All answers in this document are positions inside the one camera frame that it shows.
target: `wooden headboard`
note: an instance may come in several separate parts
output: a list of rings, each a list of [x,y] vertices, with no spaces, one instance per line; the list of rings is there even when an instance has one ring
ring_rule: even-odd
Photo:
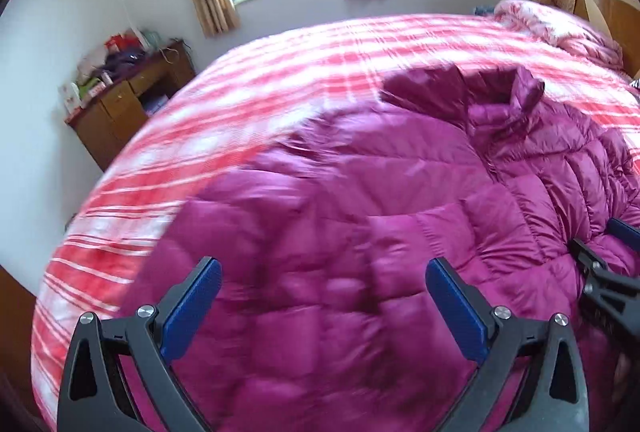
[[[638,0],[576,0],[574,14],[622,46],[625,71],[640,78],[640,2]]]

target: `magenta down jacket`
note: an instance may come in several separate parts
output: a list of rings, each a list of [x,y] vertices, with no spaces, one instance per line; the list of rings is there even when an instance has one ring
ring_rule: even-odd
[[[566,244],[636,275],[637,255],[604,228],[640,225],[638,180],[619,132],[543,92],[523,68],[414,69],[380,103],[309,120],[186,203],[122,314],[212,255],[222,291],[174,368],[218,430],[429,432],[475,369],[425,290],[428,260],[444,256],[492,305],[569,315],[600,430],[618,352],[580,316]]]

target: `jacket collar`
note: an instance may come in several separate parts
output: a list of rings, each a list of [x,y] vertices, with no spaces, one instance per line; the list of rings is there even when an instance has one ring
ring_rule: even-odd
[[[475,134],[495,133],[525,119],[545,85],[523,66],[464,76],[457,66],[415,68],[385,80],[381,97],[390,104],[445,120]]]

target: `wooden furniture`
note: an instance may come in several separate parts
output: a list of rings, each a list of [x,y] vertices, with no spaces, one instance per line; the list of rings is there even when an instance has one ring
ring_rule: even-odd
[[[145,103],[162,95],[171,98],[194,78],[183,41],[163,53],[150,56],[67,120],[102,170],[148,120]]]
[[[39,412],[32,414],[9,379],[0,373],[0,423],[11,432],[49,432]]]
[[[6,390],[14,393],[32,415],[39,415],[31,390],[31,321],[36,298],[0,267],[0,407]]]
[[[638,0],[576,0],[574,14],[622,47],[625,71],[640,78],[640,2]]]

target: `metal screw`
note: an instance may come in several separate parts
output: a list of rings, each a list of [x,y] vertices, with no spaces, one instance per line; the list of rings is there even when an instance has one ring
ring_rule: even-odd
[[[505,306],[496,306],[494,308],[494,315],[500,320],[509,320],[511,318],[511,310]]]
[[[155,309],[153,306],[141,306],[138,308],[138,316],[140,318],[147,318],[150,317],[153,313],[154,313]]]
[[[554,322],[559,326],[567,326],[569,325],[569,319],[567,315],[563,315],[562,313],[556,313],[554,315]]]
[[[93,321],[94,321],[94,314],[93,313],[85,313],[84,315],[82,315],[80,317],[80,323],[81,324],[90,324]]]

